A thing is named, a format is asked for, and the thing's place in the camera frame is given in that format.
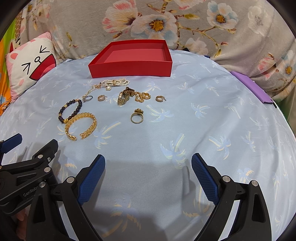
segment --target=black beaded bracelet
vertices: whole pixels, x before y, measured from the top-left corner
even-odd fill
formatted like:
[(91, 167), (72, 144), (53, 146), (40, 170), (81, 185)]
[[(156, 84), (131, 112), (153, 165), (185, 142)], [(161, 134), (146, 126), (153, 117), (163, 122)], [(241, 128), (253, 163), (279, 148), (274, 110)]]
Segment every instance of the black beaded bracelet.
[[(76, 108), (76, 110), (74, 110), (73, 114), (70, 115), (67, 119), (63, 119), (62, 117), (62, 113), (64, 112), (64, 110), (71, 104), (78, 102), (78, 106)], [(67, 104), (65, 104), (59, 111), (59, 120), (62, 123), (67, 123), (72, 117), (74, 117), (75, 115), (78, 114), (78, 112), (80, 111), (82, 107), (82, 101), (80, 99), (74, 99), (74, 100), (70, 100)]]

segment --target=cartoon mouth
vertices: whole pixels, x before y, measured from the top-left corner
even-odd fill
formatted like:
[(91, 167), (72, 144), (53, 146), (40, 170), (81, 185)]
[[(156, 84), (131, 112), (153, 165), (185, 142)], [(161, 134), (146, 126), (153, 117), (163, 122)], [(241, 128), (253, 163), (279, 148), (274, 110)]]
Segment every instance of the cartoon mouth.
[(57, 62), (54, 58), (54, 55), (48, 55), (45, 60), (41, 62), (40, 65), (33, 71), (30, 75), (30, 79), (38, 81), (43, 75), (45, 75), (48, 71), (52, 70), (57, 66)]

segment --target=ring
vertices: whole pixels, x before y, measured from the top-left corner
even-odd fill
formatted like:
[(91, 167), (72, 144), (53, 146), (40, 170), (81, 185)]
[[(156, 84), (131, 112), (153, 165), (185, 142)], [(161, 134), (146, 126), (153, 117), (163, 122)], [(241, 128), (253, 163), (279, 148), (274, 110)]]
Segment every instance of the ring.
[(158, 96), (156, 96), (155, 100), (156, 100), (157, 102), (163, 102), (163, 100), (166, 101), (166, 99), (165, 99), (162, 95), (158, 95)]
[(105, 96), (105, 95), (100, 95), (100, 96), (98, 97), (98, 101), (104, 101), (104, 100), (106, 99), (106, 97), (107, 97), (107, 96)]
[[(141, 109), (139, 109), (139, 108), (136, 109), (135, 112), (131, 115), (131, 122), (132, 122), (132, 123), (135, 123), (135, 124), (140, 124), (140, 123), (144, 120), (143, 113), (144, 113), (143, 110), (141, 110)], [(134, 117), (135, 115), (139, 115), (139, 116), (141, 116), (141, 120), (140, 120), (139, 122), (135, 122), (135, 121), (133, 121), (133, 117)]]
[(89, 117), (89, 118), (92, 118), (94, 120), (94, 122), (91, 124), (90, 128), (88, 128), (85, 132), (81, 133), (80, 136), (81, 136), (81, 139), (84, 139), (84, 138), (87, 138), (96, 128), (96, 117), (91, 114), (91, 113), (80, 113), (76, 116), (74, 116), (73, 118), (71, 118), (67, 123), (66, 123), (66, 126), (65, 126), (65, 132), (66, 132), (66, 135), (73, 141), (76, 141), (77, 138), (75, 136), (71, 136), (69, 134), (69, 128), (70, 126), (77, 120), (81, 119), (81, 118), (85, 118), (85, 117)]
[(83, 102), (87, 102), (87, 101), (90, 101), (92, 100), (93, 96), (92, 95), (88, 95), (86, 96), (85, 98), (82, 98)]

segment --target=silver ring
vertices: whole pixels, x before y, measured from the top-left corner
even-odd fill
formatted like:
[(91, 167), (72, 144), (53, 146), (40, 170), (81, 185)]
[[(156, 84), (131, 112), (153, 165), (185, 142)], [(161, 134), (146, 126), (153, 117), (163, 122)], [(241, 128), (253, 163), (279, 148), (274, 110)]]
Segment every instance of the silver ring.
[(88, 96), (86, 96), (85, 98), (83, 98), (82, 100), (83, 100), (83, 102), (87, 102), (87, 101), (92, 100), (92, 98), (93, 98), (92, 95), (88, 95)]

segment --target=jewelry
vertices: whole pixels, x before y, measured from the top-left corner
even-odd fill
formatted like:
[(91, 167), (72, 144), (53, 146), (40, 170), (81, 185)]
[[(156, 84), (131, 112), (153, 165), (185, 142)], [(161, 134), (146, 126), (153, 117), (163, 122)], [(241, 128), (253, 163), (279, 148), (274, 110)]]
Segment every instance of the jewelry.
[(77, 120), (81, 119), (81, 118), (85, 118), (85, 117), (89, 117), (89, 118), (92, 118), (94, 120), (94, 122), (91, 124), (90, 128), (88, 128), (85, 132), (81, 133), (80, 136), (81, 136), (81, 139), (84, 139), (84, 138), (87, 138), (95, 129), (96, 129), (96, 124), (97, 124), (97, 121), (96, 121), (96, 117), (91, 114), (91, 113), (80, 113), (78, 115), (76, 115), (75, 117), (73, 117), (72, 119), (70, 119), (67, 123), (66, 123), (66, 126), (65, 126), (65, 132), (66, 132), (66, 135), (73, 141), (76, 141), (77, 138), (75, 136), (71, 136), (69, 134), (69, 128), (70, 126)]
[(93, 85), (91, 87), (91, 89), (84, 96), (82, 96), (82, 100), (83, 100), (83, 102), (90, 101), (93, 98), (93, 96), (91, 96), (89, 94), (94, 90), (106, 87), (106, 90), (109, 91), (109, 90), (111, 90), (111, 87), (113, 87), (113, 86), (126, 86), (129, 83), (130, 83), (129, 80), (127, 80), (126, 78), (122, 78), (119, 80), (104, 80), (98, 85)]
[(166, 101), (166, 99), (165, 99), (162, 95), (158, 95), (158, 96), (156, 96), (155, 100), (156, 100), (157, 102), (163, 102), (163, 100)]
[(144, 100), (148, 100), (151, 98), (151, 95), (145, 92), (135, 92), (135, 90), (126, 87), (124, 91), (121, 91), (119, 93), (118, 99), (117, 99), (117, 104), (118, 105), (124, 105), (128, 100), (129, 97), (134, 97), (135, 96), (135, 101), (137, 102), (144, 102)]
[[(63, 119), (62, 117), (62, 113), (64, 112), (64, 110), (71, 104), (75, 103), (75, 102), (78, 102), (78, 106), (76, 108), (76, 110), (74, 110), (73, 114), (70, 115), (67, 119)], [(79, 100), (79, 99), (74, 99), (74, 100), (70, 100), (67, 104), (65, 104), (59, 111), (59, 120), (60, 122), (62, 123), (67, 123), (71, 118), (73, 118), (74, 116), (76, 116), (78, 114), (78, 112), (80, 111), (82, 107), (82, 101)]]
[[(139, 109), (139, 108), (136, 109), (135, 112), (131, 115), (131, 122), (132, 122), (132, 123), (135, 123), (135, 124), (140, 124), (140, 123), (144, 120), (143, 113), (144, 113), (143, 110), (141, 110), (141, 109)], [(139, 116), (141, 116), (141, 120), (140, 120), (139, 122), (135, 122), (135, 121), (133, 121), (133, 117), (134, 117), (135, 115), (139, 115)]]
[(98, 97), (98, 101), (104, 101), (104, 100), (106, 99), (106, 97), (107, 97), (107, 96), (105, 96), (105, 95), (100, 95), (100, 96)]

